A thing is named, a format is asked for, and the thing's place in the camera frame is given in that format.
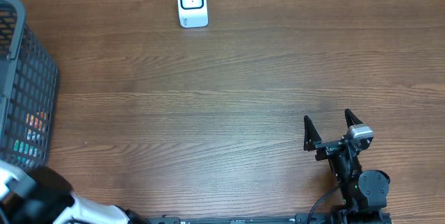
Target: black cable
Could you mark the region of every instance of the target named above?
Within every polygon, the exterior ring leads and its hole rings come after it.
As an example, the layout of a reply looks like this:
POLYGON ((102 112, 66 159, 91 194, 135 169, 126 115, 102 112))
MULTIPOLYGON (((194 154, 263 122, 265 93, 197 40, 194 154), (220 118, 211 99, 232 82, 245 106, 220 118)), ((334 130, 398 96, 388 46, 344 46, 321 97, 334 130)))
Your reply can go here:
POLYGON ((353 155, 352 155, 352 153, 350 151, 349 143, 346 143, 346 145, 348 146, 348 156, 349 156, 349 176, 348 176, 348 179, 345 182, 343 182, 341 184, 338 184, 336 187, 331 189, 325 195, 321 196, 321 198, 318 199, 317 202, 315 202, 314 206, 311 208, 311 211, 307 215, 307 224, 311 224, 312 214, 314 214, 315 209, 320 205, 320 203, 322 203, 322 201, 326 200, 326 198, 328 198, 333 193, 335 193, 335 191, 337 191, 338 189, 340 189, 343 186, 347 185, 347 183, 349 183, 349 180, 353 177, 353 155))
POLYGON ((3 224, 10 224, 8 217, 6 217, 3 207, 0 207, 0 220, 3 224))

